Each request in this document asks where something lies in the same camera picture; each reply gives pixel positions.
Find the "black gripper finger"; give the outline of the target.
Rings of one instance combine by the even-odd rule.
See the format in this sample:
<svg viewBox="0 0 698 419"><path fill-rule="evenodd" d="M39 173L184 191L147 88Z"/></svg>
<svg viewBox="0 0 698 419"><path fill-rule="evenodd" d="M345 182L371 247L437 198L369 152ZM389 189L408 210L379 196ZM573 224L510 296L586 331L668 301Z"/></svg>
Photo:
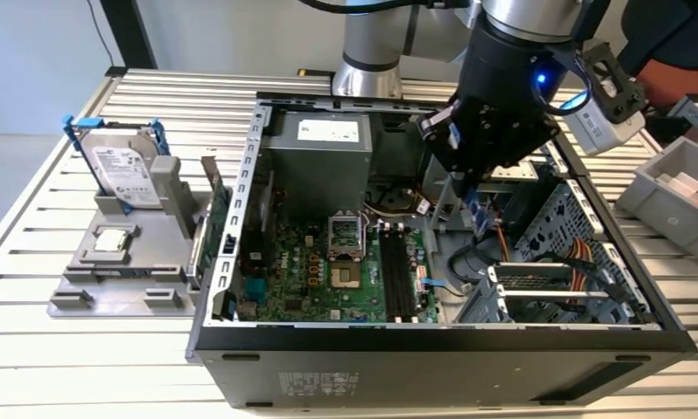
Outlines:
<svg viewBox="0 0 698 419"><path fill-rule="evenodd" d="M468 195L481 182L482 165L476 154L473 138L455 123L455 106L449 105L421 119L421 137L452 176L457 195Z"/></svg>
<svg viewBox="0 0 698 419"><path fill-rule="evenodd" d="M477 170L489 174L513 166L560 133L554 119L542 112L508 113L485 106L473 137Z"/></svg>

